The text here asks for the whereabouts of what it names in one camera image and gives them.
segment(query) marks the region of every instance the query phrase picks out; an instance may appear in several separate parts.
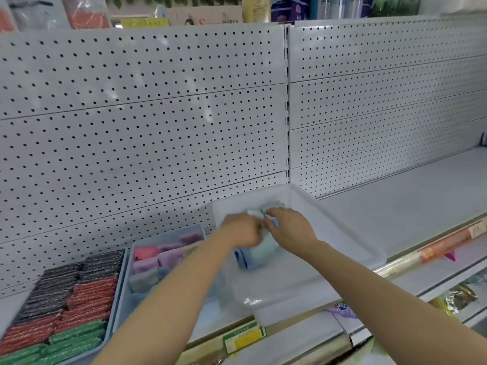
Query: person's right arm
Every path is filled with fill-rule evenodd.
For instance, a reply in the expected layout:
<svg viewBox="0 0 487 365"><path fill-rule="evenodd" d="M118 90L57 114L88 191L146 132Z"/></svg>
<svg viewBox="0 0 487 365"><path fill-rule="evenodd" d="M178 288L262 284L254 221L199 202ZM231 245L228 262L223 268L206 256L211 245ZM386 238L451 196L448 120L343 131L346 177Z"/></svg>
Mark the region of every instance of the person's right arm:
<svg viewBox="0 0 487 365"><path fill-rule="evenodd" d="M487 340L317 239L308 220L284 208L265 225L287 251L313 266L398 364L487 363Z"/></svg>

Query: forearm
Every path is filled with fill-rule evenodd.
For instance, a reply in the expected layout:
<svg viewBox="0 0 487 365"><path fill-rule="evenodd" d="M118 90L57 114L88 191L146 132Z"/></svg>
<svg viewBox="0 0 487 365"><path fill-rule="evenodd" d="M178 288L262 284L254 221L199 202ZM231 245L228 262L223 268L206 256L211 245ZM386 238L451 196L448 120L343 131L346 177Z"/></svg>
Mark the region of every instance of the forearm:
<svg viewBox="0 0 487 365"><path fill-rule="evenodd" d="M487 341L459 321L324 242L302 256L333 286L399 364L480 364Z"/></svg>
<svg viewBox="0 0 487 365"><path fill-rule="evenodd" d="M214 233L129 316L94 364L173 364L231 248Z"/></svg>

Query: person's left hand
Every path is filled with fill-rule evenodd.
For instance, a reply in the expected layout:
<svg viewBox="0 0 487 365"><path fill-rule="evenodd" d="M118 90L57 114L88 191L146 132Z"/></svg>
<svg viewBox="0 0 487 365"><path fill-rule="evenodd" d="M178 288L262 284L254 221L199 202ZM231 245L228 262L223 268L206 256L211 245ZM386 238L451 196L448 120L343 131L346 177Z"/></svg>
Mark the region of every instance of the person's left hand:
<svg viewBox="0 0 487 365"><path fill-rule="evenodd" d="M260 243L260 220L247 213L227 215L215 234L232 248L254 247Z"/></svg>

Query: pegboard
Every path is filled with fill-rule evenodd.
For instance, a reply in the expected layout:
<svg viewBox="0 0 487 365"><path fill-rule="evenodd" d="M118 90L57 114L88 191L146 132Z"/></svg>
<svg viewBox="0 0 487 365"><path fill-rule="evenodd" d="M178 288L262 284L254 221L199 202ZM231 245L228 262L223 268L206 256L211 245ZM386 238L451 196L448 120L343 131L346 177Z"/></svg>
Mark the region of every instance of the pegboard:
<svg viewBox="0 0 487 365"><path fill-rule="evenodd" d="M285 84L0 121L1 241L285 171Z"/></svg>
<svg viewBox="0 0 487 365"><path fill-rule="evenodd" d="M0 297L35 281L45 269L82 260L93 253L125 247L195 223L211 227L215 224L211 201L285 183L287 171L278 172L0 244Z"/></svg>
<svg viewBox="0 0 487 365"><path fill-rule="evenodd" d="M479 119L487 116L486 101L484 89L294 129L289 134L290 166L323 161Z"/></svg>
<svg viewBox="0 0 487 365"><path fill-rule="evenodd" d="M0 119L285 82L277 24L0 34Z"/></svg>
<svg viewBox="0 0 487 365"><path fill-rule="evenodd" d="M288 38L289 79L299 82L484 55L487 19L466 15L334 21L290 27Z"/></svg>
<svg viewBox="0 0 487 365"><path fill-rule="evenodd" d="M485 88L487 55L291 83L290 128L301 128Z"/></svg>
<svg viewBox="0 0 487 365"><path fill-rule="evenodd" d="M291 169L291 183L325 196L470 149L486 126L482 118L297 167Z"/></svg>

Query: person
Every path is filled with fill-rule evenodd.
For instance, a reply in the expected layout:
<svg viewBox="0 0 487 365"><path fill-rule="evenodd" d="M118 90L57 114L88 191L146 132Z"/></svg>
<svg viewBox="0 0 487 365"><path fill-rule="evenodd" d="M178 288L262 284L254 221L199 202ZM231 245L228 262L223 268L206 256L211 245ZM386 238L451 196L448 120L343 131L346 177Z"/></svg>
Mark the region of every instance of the person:
<svg viewBox="0 0 487 365"><path fill-rule="evenodd" d="M261 223L285 250L313 266L398 364L487 363L487 340L317 239L300 213L272 208L268 219L228 215L114 334L95 365L174 364L191 336L210 286L235 247L259 244Z"/></svg>

